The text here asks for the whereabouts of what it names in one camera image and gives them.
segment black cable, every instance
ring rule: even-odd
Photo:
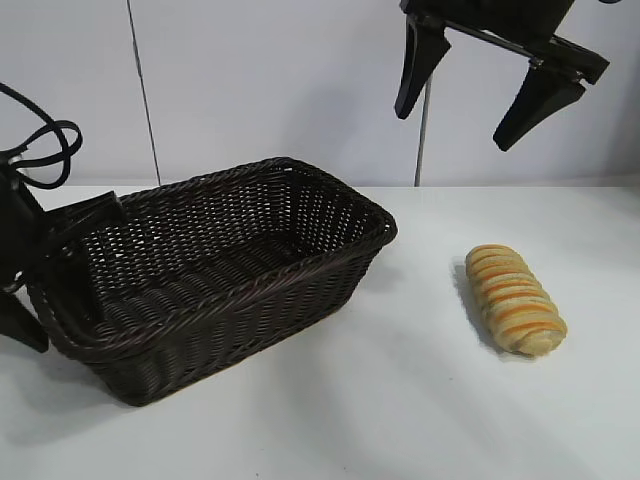
[[[12,99],[16,100],[26,108],[28,108],[31,112],[35,113],[40,119],[45,122],[45,126],[37,130],[33,135],[31,135],[24,143],[19,145],[16,148],[0,151],[0,157],[14,157],[19,155],[20,153],[27,150],[28,145],[33,141],[37,140],[43,135],[47,133],[53,132],[53,134],[57,137],[58,142],[60,143],[61,151],[55,155],[50,155],[48,157],[34,159],[34,160],[20,160],[11,164],[13,169],[16,169],[16,175],[20,177],[20,179],[33,187],[41,188],[44,190],[52,190],[54,188],[58,188],[69,178],[69,174],[71,173],[71,156],[76,153],[80,146],[82,145],[82,134],[80,132],[80,128],[73,122],[69,122],[67,120],[59,120],[55,121],[51,118],[44,110],[42,110],[38,105],[29,100],[24,95],[16,92],[11,87],[5,85],[0,82],[0,92],[8,95]],[[77,134],[76,140],[70,146],[67,138],[64,135],[63,129],[73,130]],[[21,172],[18,172],[19,168],[29,168],[29,167],[43,167],[48,165],[54,165],[56,163],[62,162],[62,172],[57,180],[51,183],[44,183],[38,180],[34,180],[24,175]]]

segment bread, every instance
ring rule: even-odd
[[[545,355],[560,345],[567,325],[514,250],[481,245],[466,258],[467,276],[496,343],[509,352]]]

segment wicker basket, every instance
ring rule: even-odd
[[[53,344],[145,405],[312,325],[351,297],[391,215],[276,158],[123,197],[128,223],[53,259],[29,294]]]

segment white tabletop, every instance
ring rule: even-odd
[[[0,339],[0,478],[640,478],[640,193],[362,191],[400,234],[349,304],[159,403],[125,407],[80,364]],[[456,263],[487,242],[519,250],[560,308],[550,356],[500,354],[468,319]]]

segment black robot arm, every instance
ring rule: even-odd
[[[601,0],[617,3],[619,0]],[[451,48],[447,28],[529,59],[529,72],[493,138],[506,151],[529,130],[578,101],[609,66],[597,53],[555,35],[574,0],[402,0],[407,43],[395,110],[407,118]]]

